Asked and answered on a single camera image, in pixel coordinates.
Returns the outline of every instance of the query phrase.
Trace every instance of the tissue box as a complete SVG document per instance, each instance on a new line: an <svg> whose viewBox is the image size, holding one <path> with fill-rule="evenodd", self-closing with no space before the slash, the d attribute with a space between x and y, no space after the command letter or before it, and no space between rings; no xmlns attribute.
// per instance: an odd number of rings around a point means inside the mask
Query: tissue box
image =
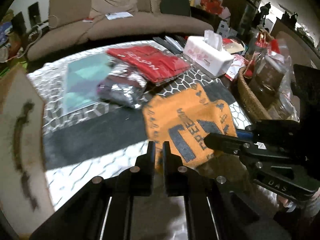
<svg viewBox="0 0 320 240"><path fill-rule="evenodd" d="M224 49L218 51L205 43L202 36L190 36L183 54L187 59L196 63L200 70L210 78L217 78L225 74L234 58Z"/></svg>

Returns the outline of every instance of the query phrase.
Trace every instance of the brown sofa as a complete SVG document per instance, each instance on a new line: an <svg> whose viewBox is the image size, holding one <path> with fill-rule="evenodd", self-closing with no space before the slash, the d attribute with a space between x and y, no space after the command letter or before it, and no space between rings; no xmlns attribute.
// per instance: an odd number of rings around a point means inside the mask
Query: brown sofa
<svg viewBox="0 0 320 240"><path fill-rule="evenodd" d="M30 47L28 59L34 61L88 41L163 33L204 35L205 30L213 29L208 23L193 17L162 14L158 8L151 8L150 0L136 1L137 10L130 11L133 17L108 20L100 14L94 17L93 22L83 22L92 13L93 0L50 0L49 24L56 28Z"/></svg>

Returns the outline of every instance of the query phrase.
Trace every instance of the screw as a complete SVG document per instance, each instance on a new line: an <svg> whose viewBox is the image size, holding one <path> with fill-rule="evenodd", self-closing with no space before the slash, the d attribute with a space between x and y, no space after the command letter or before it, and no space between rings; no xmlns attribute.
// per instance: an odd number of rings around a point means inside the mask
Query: screw
<svg viewBox="0 0 320 240"><path fill-rule="evenodd" d="M133 167L130 168L130 171L131 171L132 173L137 173L137 172L140 171L140 167L138 167L138 166L133 166Z"/></svg>
<svg viewBox="0 0 320 240"><path fill-rule="evenodd" d="M178 168L178 171L181 172L181 173L185 173L185 172L187 172L187 170L188 170L188 168L186 166L180 166Z"/></svg>
<svg viewBox="0 0 320 240"><path fill-rule="evenodd" d="M218 176L218 177L216 178L216 180L217 180L217 182L220 183L220 184L223 184L223 183L225 183L225 182L227 181L227 179L226 179L225 177L223 177L223 176Z"/></svg>
<svg viewBox="0 0 320 240"><path fill-rule="evenodd" d="M99 184L102 181L102 178L100 176L95 176L91 181L93 184Z"/></svg>
<svg viewBox="0 0 320 240"><path fill-rule="evenodd" d="M263 167L262 162L256 162L256 167L257 167L258 169L261 169L261 168Z"/></svg>

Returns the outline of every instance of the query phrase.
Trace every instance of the wicker basket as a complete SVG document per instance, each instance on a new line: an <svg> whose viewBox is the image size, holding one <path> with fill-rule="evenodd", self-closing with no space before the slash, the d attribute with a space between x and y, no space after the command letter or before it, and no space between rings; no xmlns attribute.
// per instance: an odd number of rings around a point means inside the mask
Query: wicker basket
<svg viewBox="0 0 320 240"><path fill-rule="evenodd" d="M245 67L240 68L238 77L238 91L244 108L252 120L272 119L266 109L262 106L255 94L251 91L244 79Z"/></svg>

